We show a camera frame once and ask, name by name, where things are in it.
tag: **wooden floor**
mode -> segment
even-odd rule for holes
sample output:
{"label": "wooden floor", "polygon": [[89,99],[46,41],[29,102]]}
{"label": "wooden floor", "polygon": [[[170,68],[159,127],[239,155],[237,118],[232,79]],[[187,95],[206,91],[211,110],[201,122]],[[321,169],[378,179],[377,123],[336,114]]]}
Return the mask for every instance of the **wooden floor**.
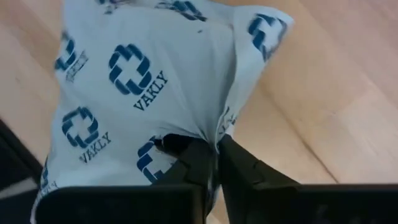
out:
{"label": "wooden floor", "polygon": [[[398,1],[223,2],[295,19],[238,119],[237,141],[300,182],[398,182]],[[0,1],[0,118],[41,162],[57,104],[61,5]]]}

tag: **plastic bag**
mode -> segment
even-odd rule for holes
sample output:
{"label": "plastic bag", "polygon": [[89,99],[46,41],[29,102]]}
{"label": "plastic bag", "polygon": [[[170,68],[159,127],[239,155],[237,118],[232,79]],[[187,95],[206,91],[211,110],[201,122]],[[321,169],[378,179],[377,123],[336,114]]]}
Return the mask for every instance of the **plastic bag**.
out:
{"label": "plastic bag", "polygon": [[32,210],[68,186],[150,185],[176,158],[173,133],[230,132],[292,18],[210,1],[66,0],[52,150]]}

